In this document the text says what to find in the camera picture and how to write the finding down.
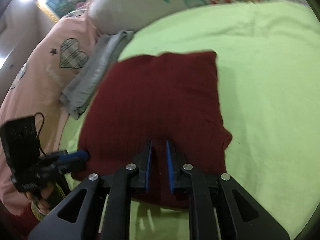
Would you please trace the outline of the red sleeve left forearm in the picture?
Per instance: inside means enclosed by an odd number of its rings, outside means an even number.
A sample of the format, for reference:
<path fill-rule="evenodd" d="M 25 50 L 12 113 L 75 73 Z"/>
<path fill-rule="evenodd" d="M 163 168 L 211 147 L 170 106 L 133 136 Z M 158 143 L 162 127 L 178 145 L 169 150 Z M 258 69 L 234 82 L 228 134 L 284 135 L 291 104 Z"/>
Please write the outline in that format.
<path fill-rule="evenodd" d="M 1 202 L 1 239 L 28 239 L 45 217 L 34 202 L 29 202 L 20 215 L 11 213 Z"/>

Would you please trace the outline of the left hand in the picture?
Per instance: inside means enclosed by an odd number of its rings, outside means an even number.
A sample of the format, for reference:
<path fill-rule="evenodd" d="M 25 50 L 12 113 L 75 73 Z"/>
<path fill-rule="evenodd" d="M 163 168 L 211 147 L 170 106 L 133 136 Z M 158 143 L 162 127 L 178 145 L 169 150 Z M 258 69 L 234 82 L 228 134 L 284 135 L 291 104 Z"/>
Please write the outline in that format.
<path fill-rule="evenodd" d="M 54 185 L 49 182 L 47 187 L 41 190 L 41 198 L 34 197 L 31 192 L 26 192 L 24 195 L 28 200 L 32 200 L 42 213 L 48 214 L 50 212 L 50 204 L 47 202 L 47 199 L 50 197 L 53 191 Z"/>

